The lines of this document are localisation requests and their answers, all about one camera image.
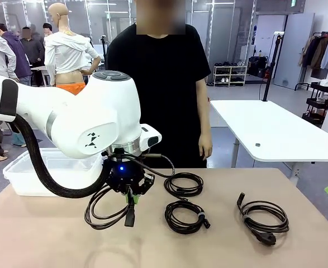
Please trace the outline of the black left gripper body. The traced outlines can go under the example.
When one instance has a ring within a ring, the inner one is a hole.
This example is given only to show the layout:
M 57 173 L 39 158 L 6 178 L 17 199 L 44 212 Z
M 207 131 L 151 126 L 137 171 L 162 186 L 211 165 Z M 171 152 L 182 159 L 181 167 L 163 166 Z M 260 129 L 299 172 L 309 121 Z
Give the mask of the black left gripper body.
M 112 189 L 138 189 L 144 179 L 141 165 L 129 161 L 115 161 L 108 157 L 103 161 L 104 181 Z

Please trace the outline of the person's left hand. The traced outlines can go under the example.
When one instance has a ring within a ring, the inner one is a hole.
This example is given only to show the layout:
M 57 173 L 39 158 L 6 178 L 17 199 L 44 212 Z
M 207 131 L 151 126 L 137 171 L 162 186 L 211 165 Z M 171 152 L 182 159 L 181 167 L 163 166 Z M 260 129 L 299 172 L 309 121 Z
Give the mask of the person's left hand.
M 212 136 L 209 133 L 201 134 L 199 137 L 199 154 L 203 158 L 203 160 L 206 160 L 212 155 Z

